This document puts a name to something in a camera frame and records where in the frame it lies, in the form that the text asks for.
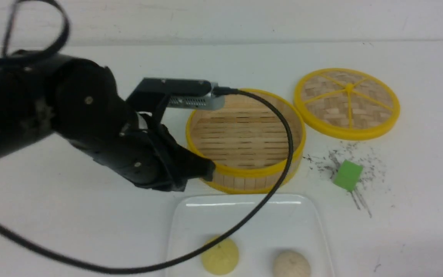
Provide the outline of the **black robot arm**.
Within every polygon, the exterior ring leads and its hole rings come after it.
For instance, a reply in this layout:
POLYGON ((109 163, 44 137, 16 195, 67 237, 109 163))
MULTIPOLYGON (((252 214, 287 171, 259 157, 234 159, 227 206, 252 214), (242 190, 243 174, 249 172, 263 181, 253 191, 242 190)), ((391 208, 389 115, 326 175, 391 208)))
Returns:
POLYGON ((111 70, 58 54, 27 66, 0 67, 0 159, 51 134, 136 187, 183 191, 211 181, 213 161, 179 145, 161 123, 173 100, 209 96, 206 80, 144 78, 127 99, 111 70))

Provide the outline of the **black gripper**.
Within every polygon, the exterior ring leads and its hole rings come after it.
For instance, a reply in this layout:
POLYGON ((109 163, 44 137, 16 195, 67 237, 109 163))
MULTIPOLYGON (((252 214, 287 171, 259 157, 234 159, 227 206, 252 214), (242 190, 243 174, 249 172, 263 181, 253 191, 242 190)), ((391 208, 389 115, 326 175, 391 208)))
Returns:
POLYGON ((135 123, 125 123, 109 140, 83 137, 69 143, 100 165, 109 168, 134 186, 164 192, 182 192, 187 180, 176 183, 167 172, 167 165, 175 165, 177 156, 185 154, 183 177, 213 181, 215 163, 181 147, 165 125, 138 113, 135 123))

